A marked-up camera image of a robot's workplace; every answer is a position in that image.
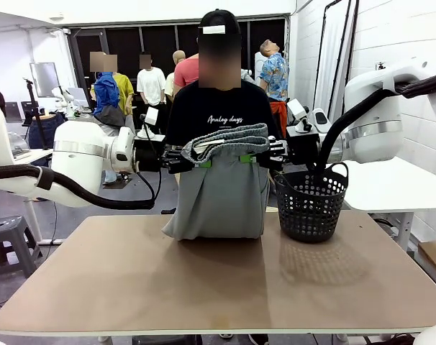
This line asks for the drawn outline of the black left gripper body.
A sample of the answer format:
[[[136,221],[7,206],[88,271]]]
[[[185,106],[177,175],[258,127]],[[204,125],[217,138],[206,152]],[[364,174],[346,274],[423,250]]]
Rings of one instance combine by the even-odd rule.
[[[165,135],[156,134],[152,139],[135,137],[134,149],[138,171],[157,173],[161,170]]]

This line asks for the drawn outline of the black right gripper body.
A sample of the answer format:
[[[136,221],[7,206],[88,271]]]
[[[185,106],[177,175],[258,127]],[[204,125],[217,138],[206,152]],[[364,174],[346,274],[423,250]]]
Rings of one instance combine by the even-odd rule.
[[[319,154],[318,133],[286,134],[288,159],[294,165],[313,165]]]

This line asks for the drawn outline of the grey training pants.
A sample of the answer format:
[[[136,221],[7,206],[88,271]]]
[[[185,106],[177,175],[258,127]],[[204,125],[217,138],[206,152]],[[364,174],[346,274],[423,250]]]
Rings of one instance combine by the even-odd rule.
[[[256,156],[269,147],[264,123],[189,141],[181,156],[193,167],[180,174],[178,205],[163,233],[178,241],[261,237],[270,186]]]

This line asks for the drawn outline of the black perforated laundry basket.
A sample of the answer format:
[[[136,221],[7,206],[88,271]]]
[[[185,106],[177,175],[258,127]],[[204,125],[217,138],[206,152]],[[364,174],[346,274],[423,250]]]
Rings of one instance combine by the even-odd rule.
[[[337,221],[349,182],[345,174],[333,170],[278,173],[274,177],[278,216],[282,232],[307,244],[329,240]]]

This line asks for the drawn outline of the person in black t-shirt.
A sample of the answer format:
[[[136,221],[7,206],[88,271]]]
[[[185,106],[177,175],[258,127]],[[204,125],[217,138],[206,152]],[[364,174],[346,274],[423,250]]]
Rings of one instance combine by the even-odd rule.
[[[263,89],[241,79],[242,36],[197,36],[199,78],[174,97],[165,142],[182,147],[220,129],[266,124],[280,138]]]

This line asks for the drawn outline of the person in white t-shirt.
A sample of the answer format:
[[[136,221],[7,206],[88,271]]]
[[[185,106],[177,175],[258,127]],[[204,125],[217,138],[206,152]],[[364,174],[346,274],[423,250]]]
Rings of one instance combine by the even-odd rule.
[[[165,76],[160,68],[152,65],[151,54],[142,52],[140,55],[140,71],[137,74],[137,92],[147,111],[149,107],[158,110],[156,125],[166,125]]]

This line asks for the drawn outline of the mannequin in floral shirt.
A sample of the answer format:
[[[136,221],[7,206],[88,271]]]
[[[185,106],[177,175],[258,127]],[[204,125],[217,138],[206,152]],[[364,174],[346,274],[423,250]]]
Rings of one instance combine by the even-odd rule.
[[[288,121],[287,99],[289,68],[280,53],[280,47],[270,39],[260,46],[260,53],[266,57],[260,72],[260,87],[265,91],[280,136],[286,137]]]

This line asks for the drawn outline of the white side table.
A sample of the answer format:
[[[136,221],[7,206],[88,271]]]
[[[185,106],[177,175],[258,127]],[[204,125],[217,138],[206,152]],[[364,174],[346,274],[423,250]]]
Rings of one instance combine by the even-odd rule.
[[[367,213],[399,213],[402,220],[396,241],[406,250],[414,214],[436,210],[436,175],[398,157],[345,164],[349,184],[344,205]]]

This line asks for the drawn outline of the figure in blue jeans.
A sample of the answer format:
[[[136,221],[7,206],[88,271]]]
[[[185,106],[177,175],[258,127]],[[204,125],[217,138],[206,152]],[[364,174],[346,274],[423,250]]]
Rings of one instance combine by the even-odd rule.
[[[41,129],[36,119],[29,126],[28,144],[30,149],[52,149],[56,129],[65,122],[62,114],[49,114],[40,117]]]

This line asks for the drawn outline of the white desk with leg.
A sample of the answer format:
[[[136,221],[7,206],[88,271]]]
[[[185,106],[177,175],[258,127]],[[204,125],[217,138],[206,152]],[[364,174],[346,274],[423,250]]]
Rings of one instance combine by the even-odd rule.
[[[22,153],[15,158],[15,162],[18,164],[30,164],[42,158],[47,158],[53,153],[52,149],[31,149],[29,152]],[[30,225],[31,232],[35,238],[35,241],[40,246],[58,246],[63,243],[63,239],[56,239],[53,236],[52,239],[43,239],[40,226],[37,222],[36,213],[33,206],[34,201],[30,198],[24,200],[24,206],[26,209],[26,218]]]

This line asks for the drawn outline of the black baseball cap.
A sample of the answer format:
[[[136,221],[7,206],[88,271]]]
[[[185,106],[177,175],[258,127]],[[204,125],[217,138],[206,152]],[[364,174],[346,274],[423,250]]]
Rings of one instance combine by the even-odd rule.
[[[233,13],[215,9],[206,13],[199,23],[199,35],[241,35],[240,26]]]

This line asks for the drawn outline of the grey plastic stool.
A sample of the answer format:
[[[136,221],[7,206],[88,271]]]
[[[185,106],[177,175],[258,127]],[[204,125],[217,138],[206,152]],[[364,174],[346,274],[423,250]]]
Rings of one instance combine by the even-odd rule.
[[[37,269],[40,247],[23,216],[0,218],[0,275],[22,272],[28,278]]]

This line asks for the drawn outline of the black backdrop stand frame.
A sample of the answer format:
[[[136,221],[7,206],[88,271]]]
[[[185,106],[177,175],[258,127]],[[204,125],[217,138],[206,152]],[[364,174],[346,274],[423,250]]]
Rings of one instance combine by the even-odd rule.
[[[334,122],[344,111],[358,0],[332,0],[324,8],[313,106]]]

